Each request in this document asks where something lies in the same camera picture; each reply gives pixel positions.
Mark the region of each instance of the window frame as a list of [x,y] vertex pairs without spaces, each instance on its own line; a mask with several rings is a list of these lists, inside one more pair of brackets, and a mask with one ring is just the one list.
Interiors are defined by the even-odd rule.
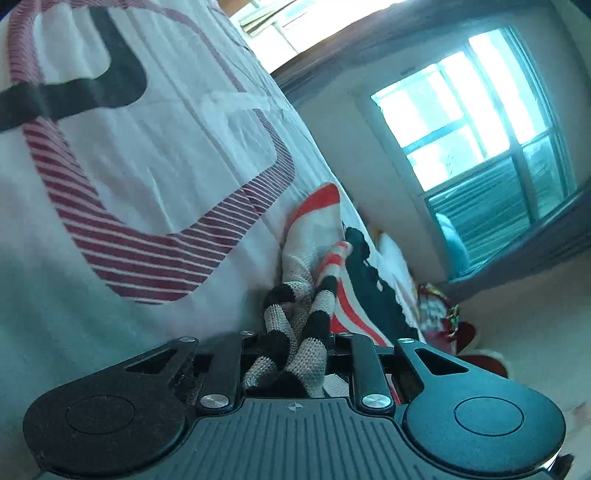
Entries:
[[[505,110],[504,104],[502,103],[498,92],[494,88],[492,80],[489,77],[488,73],[486,72],[486,69],[484,68],[484,66],[482,65],[480,60],[478,59],[476,52],[474,51],[474,49],[472,48],[472,46],[470,45],[470,42],[469,42],[469,39],[471,37],[478,35],[479,33],[486,33],[486,32],[493,31],[493,30],[499,30],[501,32],[501,34],[503,35],[503,38],[505,39],[505,41],[509,45],[511,52],[515,56],[515,58],[519,64],[519,67],[520,67],[521,71],[523,72],[523,75],[525,76],[531,91],[533,92],[536,99],[538,99],[538,107],[540,109],[541,115],[542,115],[544,123],[546,125],[546,130],[544,130],[544,132],[536,135],[533,139],[531,139],[523,144],[519,143],[519,141],[517,139],[517,135],[515,133],[515,130],[513,129],[511,121],[509,120],[509,116]],[[444,81],[446,82],[446,85],[449,87],[455,100],[458,102],[458,105],[460,106],[460,109],[462,110],[462,113],[463,113],[463,118],[459,121],[452,122],[452,124],[455,124],[454,128],[449,129],[449,125],[452,125],[452,124],[448,124],[448,126],[440,128],[439,130],[432,132],[429,135],[426,135],[425,137],[423,137],[423,139],[420,139],[417,142],[414,142],[413,144],[408,145],[407,147],[403,148],[402,151],[404,152],[404,156],[402,158],[404,158],[404,161],[398,161],[398,157],[400,157],[401,147],[398,145],[398,142],[395,139],[394,133],[390,130],[389,126],[385,122],[385,118],[384,118],[379,106],[371,98],[370,98],[370,104],[372,104],[371,106],[368,103],[364,102],[359,96],[361,91],[358,91],[357,95],[355,95],[356,100],[357,100],[356,103],[357,103],[358,109],[360,110],[362,115],[366,118],[368,123],[370,125],[372,125],[372,127],[377,127],[377,130],[380,133],[382,133],[382,134],[378,133],[377,137],[378,137],[380,143],[382,144],[382,147],[387,152],[388,156],[390,156],[392,159],[396,159],[395,166],[396,166],[397,170],[399,171],[399,173],[403,176],[403,179],[406,180],[404,183],[407,184],[407,188],[409,188],[409,193],[411,193],[413,198],[415,198],[415,204],[420,207],[419,208],[420,213],[422,212],[423,216],[428,217],[429,230],[432,233],[434,247],[439,255],[439,258],[442,261],[442,267],[448,273],[452,272],[453,269],[452,269],[452,265],[451,265],[449,251],[447,249],[447,245],[446,245],[445,239],[443,237],[443,232],[441,231],[441,228],[439,228],[439,223],[436,220],[436,216],[435,216],[436,213],[433,210],[433,208],[431,207],[431,204],[429,202],[429,200],[432,197],[434,197],[440,193],[443,193],[446,190],[451,189],[454,186],[457,186],[458,184],[461,184],[462,182],[466,181],[468,178],[470,178],[476,174],[479,174],[479,173],[482,173],[486,170],[489,170],[490,168],[494,167],[495,165],[497,165],[501,161],[511,158],[514,168],[515,168],[515,171],[517,173],[518,181],[521,185],[521,191],[522,191],[522,194],[524,197],[524,205],[525,205],[525,208],[526,208],[529,220],[530,220],[530,227],[532,227],[535,223],[537,223],[540,220],[540,216],[539,216],[539,209],[538,209],[538,205],[537,205],[537,195],[535,192],[535,186],[534,186],[532,175],[530,173],[530,169],[529,169],[529,166],[527,163],[527,159],[525,158],[524,149],[526,149],[528,146],[530,146],[532,144],[535,144],[536,142],[540,142],[541,140],[545,139],[546,137],[548,137],[550,140],[550,143],[551,143],[551,146],[553,149],[554,158],[556,159],[558,174],[560,176],[560,183],[561,183],[563,198],[566,198],[568,196],[568,194],[571,193],[571,190],[572,190],[572,186],[571,186],[572,185],[572,183],[571,183],[572,182],[572,173],[569,169],[570,162],[569,162],[569,159],[567,156],[567,150],[564,147],[564,142],[562,140],[562,135],[561,135],[561,131],[560,131],[560,124],[557,121],[557,118],[556,118],[552,108],[550,107],[550,103],[548,101],[548,96],[545,93],[545,86],[543,84],[543,81],[541,80],[541,77],[537,74],[535,66],[533,65],[533,62],[532,62],[532,57],[531,57],[531,55],[528,54],[528,51],[525,48],[525,43],[520,40],[517,32],[515,32],[515,30],[513,28],[511,28],[510,25],[506,25],[506,24],[486,25],[486,28],[483,26],[482,28],[479,29],[478,33],[474,33],[472,31],[465,32],[465,40],[461,41],[459,43],[459,45],[458,44],[456,44],[456,45],[457,46],[455,48],[447,50],[445,52],[445,55],[442,55],[442,56],[439,55],[438,56],[439,58],[437,60],[433,59],[433,61],[424,65],[423,68],[427,67],[429,64],[436,64],[437,65],[437,71],[442,75]],[[423,146],[423,145],[421,145],[421,142],[425,138],[430,137],[429,142],[424,142],[424,145],[428,145],[428,144],[432,143],[433,141],[436,141],[439,138],[442,138],[443,136],[447,135],[451,131],[455,131],[464,125],[468,125],[471,127],[471,130],[476,138],[476,142],[478,143],[481,152],[483,152],[483,155],[486,157],[482,141],[479,138],[478,130],[475,128],[475,126],[473,124],[472,117],[470,116],[469,112],[467,111],[461,97],[459,96],[459,93],[457,92],[457,89],[455,88],[453,83],[450,81],[450,79],[446,76],[444,69],[442,69],[439,65],[439,63],[443,59],[445,59],[448,56],[453,55],[454,53],[458,53],[460,51],[464,52],[464,54],[466,55],[466,57],[468,58],[468,60],[472,64],[472,66],[475,68],[475,71],[478,74],[480,80],[482,81],[482,83],[483,83],[492,103],[493,103],[493,106],[499,115],[499,118],[501,120],[503,128],[505,129],[505,132],[506,132],[507,137],[509,139],[509,148],[506,151],[504,151],[492,158],[489,158],[489,159],[483,161],[482,163],[466,170],[465,172],[463,172],[451,179],[448,179],[448,180],[440,183],[439,185],[425,191],[423,189],[423,187],[421,186],[420,182],[418,181],[418,178],[414,173],[413,167],[407,157],[407,155],[409,155],[409,153],[411,153]],[[393,83],[399,82],[400,80],[403,80],[404,78],[407,78],[420,70],[421,69],[415,69],[412,72],[408,72],[405,75],[403,75],[401,78],[394,81]],[[459,273],[459,275],[463,276],[463,275],[470,274],[470,272],[477,269],[478,266],[480,266],[482,263],[484,263],[486,261],[487,260],[484,260],[484,261],[479,262],[478,264],[470,265],[470,267],[466,271]]]

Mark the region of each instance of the floor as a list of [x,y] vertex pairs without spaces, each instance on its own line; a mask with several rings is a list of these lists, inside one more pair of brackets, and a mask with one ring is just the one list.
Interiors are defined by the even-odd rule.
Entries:
[[591,252],[480,293],[462,305],[462,316],[479,328],[481,348],[509,360],[516,381],[561,408],[562,451],[576,456],[567,479],[591,479]]

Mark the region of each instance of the white bedsheet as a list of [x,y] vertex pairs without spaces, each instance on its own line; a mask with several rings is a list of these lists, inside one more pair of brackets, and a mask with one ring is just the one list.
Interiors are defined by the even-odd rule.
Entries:
[[215,2],[23,0],[0,45],[0,479],[20,480],[43,392],[169,338],[260,329],[289,214],[336,179]]

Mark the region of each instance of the circular pad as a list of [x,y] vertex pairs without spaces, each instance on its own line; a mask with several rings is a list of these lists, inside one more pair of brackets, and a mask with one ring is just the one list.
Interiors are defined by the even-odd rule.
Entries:
[[523,424],[523,413],[510,401],[495,397],[470,398],[454,412],[456,421],[478,435],[500,437],[509,435]]
[[134,415],[135,408],[126,399],[97,395],[74,403],[66,413],[66,421],[78,432],[105,435],[124,429]]

